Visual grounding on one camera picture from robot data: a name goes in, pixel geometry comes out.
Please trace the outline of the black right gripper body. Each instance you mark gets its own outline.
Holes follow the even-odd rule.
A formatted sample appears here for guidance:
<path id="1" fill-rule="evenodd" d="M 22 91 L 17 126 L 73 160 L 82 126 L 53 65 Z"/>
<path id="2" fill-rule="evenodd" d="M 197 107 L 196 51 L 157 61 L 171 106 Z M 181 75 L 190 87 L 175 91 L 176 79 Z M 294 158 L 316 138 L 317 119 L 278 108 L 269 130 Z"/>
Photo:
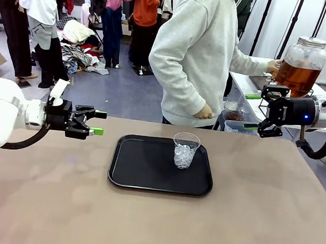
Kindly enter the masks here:
<path id="1" fill-rule="evenodd" d="M 316 117 L 312 98 L 278 98 L 267 109 L 267 120 L 274 125 L 312 125 Z"/>

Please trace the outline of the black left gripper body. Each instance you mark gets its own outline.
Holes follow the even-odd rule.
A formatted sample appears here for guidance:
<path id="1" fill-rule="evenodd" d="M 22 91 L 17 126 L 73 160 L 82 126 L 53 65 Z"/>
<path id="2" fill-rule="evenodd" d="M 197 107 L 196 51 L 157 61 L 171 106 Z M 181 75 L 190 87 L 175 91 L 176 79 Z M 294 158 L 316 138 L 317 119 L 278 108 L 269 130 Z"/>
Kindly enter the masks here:
<path id="1" fill-rule="evenodd" d="M 45 128 L 54 131 L 68 131 L 72 115 L 72 102 L 50 99 L 45 106 Z"/>

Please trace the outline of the person's left hand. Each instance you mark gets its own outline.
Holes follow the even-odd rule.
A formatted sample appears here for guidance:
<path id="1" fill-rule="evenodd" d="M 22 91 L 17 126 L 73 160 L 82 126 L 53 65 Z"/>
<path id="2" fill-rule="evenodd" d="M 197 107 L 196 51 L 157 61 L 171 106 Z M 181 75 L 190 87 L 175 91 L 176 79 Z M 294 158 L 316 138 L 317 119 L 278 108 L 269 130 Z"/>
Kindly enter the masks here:
<path id="1" fill-rule="evenodd" d="M 267 73 L 278 73 L 279 68 L 281 67 L 283 60 L 271 60 L 267 63 Z"/>

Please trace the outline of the person's right hand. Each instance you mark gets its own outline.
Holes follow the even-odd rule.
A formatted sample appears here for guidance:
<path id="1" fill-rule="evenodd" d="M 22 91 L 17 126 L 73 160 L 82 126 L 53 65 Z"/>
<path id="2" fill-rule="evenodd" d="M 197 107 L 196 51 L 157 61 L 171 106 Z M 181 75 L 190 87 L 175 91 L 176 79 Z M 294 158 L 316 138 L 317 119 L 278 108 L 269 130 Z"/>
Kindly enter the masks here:
<path id="1" fill-rule="evenodd" d="M 213 118 L 213 111 L 209 107 L 207 103 L 205 103 L 204 107 L 202 110 L 200 110 L 198 113 L 194 115 L 195 118 L 197 119 L 212 119 Z"/>

